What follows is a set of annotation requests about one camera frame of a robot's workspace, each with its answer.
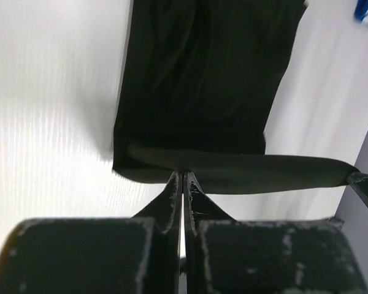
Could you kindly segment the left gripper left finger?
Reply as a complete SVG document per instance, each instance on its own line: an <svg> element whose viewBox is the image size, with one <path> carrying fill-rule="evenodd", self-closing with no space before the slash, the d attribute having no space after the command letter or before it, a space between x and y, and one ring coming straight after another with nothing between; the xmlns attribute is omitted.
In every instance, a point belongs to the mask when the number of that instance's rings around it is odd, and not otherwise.
<svg viewBox="0 0 368 294"><path fill-rule="evenodd" d="M183 177L130 218L33 218L0 253L0 293L177 293Z"/></svg>

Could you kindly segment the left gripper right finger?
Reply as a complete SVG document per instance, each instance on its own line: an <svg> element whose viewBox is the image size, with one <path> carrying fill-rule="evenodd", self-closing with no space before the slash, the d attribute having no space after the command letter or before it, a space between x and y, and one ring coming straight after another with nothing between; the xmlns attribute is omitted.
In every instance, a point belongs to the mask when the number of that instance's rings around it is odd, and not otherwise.
<svg viewBox="0 0 368 294"><path fill-rule="evenodd" d="M183 196L188 293L368 293L332 222L237 221L191 172Z"/></svg>

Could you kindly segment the black printed t-shirt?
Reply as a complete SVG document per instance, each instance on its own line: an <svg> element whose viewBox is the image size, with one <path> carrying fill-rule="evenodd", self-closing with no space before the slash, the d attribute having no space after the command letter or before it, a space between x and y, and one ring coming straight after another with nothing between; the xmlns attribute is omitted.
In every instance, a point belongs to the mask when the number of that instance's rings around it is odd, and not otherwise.
<svg viewBox="0 0 368 294"><path fill-rule="evenodd" d="M192 172L210 194L347 184L355 167L266 154L264 128L304 1L134 1L113 170L141 183Z"/></svg>

